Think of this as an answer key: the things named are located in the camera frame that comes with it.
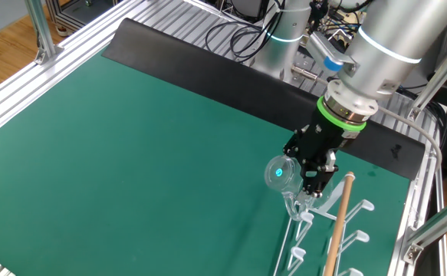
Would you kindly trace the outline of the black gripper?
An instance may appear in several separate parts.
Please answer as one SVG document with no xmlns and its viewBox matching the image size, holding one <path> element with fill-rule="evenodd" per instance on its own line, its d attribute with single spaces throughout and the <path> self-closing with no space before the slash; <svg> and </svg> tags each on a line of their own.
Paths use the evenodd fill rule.
<svg viewBox="0 0 447 276">
<path fill-rule="evenodd" d="M 347 130 L 327 119 L 319 110 L 312 113 L 310 123 L 295 130 L 283 147 L 283 154 L 305 160 L 301 175 L 303 191 L 315 198 L 320 198 L 335 172 L 336 152 L 349 140 L 356 139 L 358 131 Z"/>
</svg>

